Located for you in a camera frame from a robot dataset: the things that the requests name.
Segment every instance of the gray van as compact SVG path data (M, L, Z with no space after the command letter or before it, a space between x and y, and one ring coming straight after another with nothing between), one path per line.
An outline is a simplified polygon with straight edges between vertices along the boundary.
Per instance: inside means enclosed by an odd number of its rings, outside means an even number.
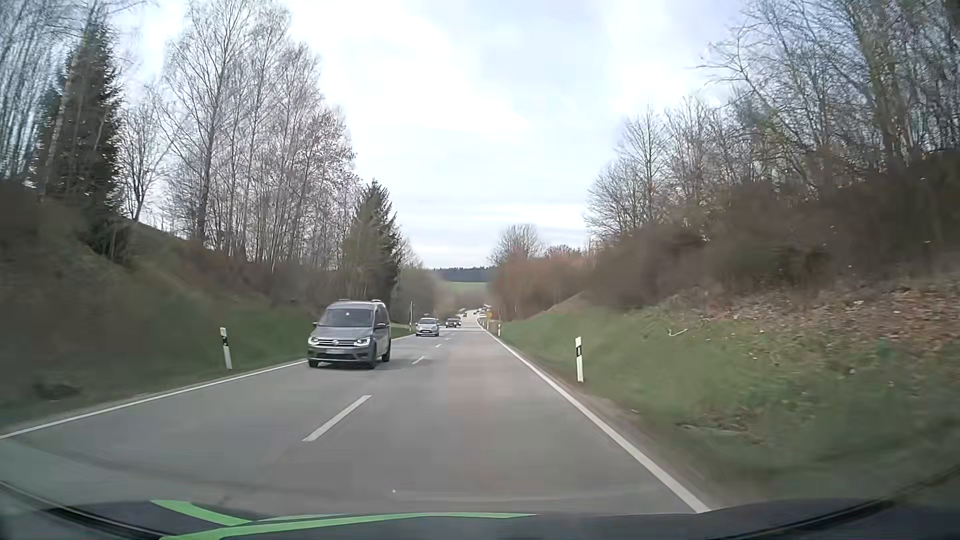
M379 300L340 300L326 307L307 338L307 364L320 362L376 367L390 361L390 315Z

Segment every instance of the green stripe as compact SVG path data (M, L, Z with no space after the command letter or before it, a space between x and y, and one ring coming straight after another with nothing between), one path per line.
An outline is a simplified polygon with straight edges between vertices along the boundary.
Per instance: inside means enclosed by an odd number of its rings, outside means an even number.
M317 518L335 518L337 516L346 516L347 514L303 514L301 516L278 516L267 518L265 520L256 520L257 523L264 521L290 521L290 520L315 520Z
M243 525L250 522L250 520L228 516L227 514L221 514L220 512L214 512L213 510L204 510L195 504L187 503L185 501L151 501L151 503L156 504L157 506L163 506L168 510L173 510L175 512L190 516L191 518L197 518L199 520L208 521L217 525L234 526Z
M413 514L379 514L373 516L354 516L350 518L327 518L316 521L298 521L292 523L269 523L262 525L246 525L242 527L215 528L201 532L164 536L160 540L222 540L234 536L247 536L265 532L286 532L288 530L304 530L306 528L335 527L339 525L357 525L380 521L405 520L410 518L489 518L508 519L533 516L535 514L502 514L502 513L471 513L471 512L426 512Z

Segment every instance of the spruce tree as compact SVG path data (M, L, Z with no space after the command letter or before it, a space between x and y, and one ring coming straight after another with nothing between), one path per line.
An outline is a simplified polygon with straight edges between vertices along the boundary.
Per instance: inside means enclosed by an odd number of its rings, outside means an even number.
M118 178L121 99L109 29L92 21L49 94L35 161L44 192L79 209L82 240L117 261L126 256L128 234Z
M389 304L402 259L401 236L390 193L377 181L360 196L349 234L344 239L341 271L345 289L356 300Z

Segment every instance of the silver car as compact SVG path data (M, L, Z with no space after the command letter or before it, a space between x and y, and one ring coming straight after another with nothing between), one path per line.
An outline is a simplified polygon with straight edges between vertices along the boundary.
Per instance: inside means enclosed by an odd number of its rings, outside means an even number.
M440 322L432 317L423 317L417 321L417 335L440 337Z

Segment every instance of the asphalt road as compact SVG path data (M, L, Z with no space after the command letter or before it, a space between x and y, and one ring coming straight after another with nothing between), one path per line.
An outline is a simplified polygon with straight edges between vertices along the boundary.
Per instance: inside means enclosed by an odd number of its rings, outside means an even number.
M372 371L300 363L5 438L0 475L62 503L691 511L474 319L393 350Z

